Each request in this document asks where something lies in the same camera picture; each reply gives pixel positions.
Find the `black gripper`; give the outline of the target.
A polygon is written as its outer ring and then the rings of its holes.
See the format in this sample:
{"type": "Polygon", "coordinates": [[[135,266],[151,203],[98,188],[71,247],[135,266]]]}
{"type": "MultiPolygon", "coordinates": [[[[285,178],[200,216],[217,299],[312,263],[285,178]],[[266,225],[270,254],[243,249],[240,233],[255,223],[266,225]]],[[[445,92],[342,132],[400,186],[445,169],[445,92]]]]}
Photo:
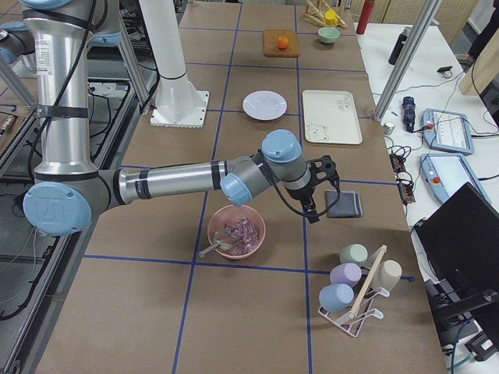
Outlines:
{"type": "Polygon", "coordinates": [[[324,213],[327,213],[340,200],[340,181],[336,163],[329,155],[308,160],[306,171],[308,179],[305,185],[297,190],[296,195],[302,205],[303,216],[310,224],[314,224],[320,221],[320,215],[313,200],[315,188],[323,182],[330,182],[337,193],[336,198],[326,206],[324,213]]]}

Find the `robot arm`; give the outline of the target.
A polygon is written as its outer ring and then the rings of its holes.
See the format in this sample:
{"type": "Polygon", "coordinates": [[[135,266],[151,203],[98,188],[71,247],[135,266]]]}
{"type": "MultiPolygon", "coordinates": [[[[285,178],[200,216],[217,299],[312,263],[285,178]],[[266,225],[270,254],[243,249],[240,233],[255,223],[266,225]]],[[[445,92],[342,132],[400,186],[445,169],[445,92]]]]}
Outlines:
{"type": "MultiPolygon", "coordinates": [[[[121,40],[121,32],[112,34],[95,34],[88,42],[88,47],[117,46],[121,40]]],[[[28,27],[21,21],[12,21],[1,25],[1,57],[11,65],[22,55],[35,52],[34,39],[28,27]]]]}
{"type": "Polygon", "coordinates": [[[284,202],[301,204],[299,215],[317,222],[314,189],[340,186],[329,156],[307,160],[295,135],[270,132],[251,157],[159,168],[123,168],[133,127],[120,129],[110,155],[90,155],[87,49],[93,39],[122,35],[117,1],[25,1],[23,21],[34,37],[37,63],[35,145],[41,162],[23,197],[25,218],[38,230],[65,236],[91,226],[103,212],[134,200],[221,190],[241,206],[268,188],[284,202]]]}

